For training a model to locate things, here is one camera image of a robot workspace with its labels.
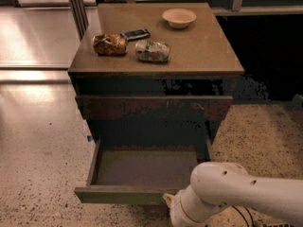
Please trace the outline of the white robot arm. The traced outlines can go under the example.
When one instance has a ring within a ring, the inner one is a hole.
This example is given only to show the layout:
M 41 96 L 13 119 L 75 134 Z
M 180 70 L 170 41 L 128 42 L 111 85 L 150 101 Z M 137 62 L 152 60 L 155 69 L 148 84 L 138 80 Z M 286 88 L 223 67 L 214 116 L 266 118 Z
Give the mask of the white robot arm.
M 173 227 L 202 227 L 229 206 L 303 224 L 303 181 L 257 177 L 236 163 L 204 162 L 192 170 L 190 185 L 164 194 Z

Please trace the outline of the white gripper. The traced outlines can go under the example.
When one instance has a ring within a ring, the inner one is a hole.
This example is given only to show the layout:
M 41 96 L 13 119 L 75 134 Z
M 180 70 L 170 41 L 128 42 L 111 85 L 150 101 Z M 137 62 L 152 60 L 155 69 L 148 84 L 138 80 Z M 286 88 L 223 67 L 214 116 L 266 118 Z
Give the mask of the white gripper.
M 163 200 L 169 210 L 173 227 L 201 227 L 198 217 L 200 200 L 192 189 L 180 190 L 175 196 L 169 193 L 163 195 Z

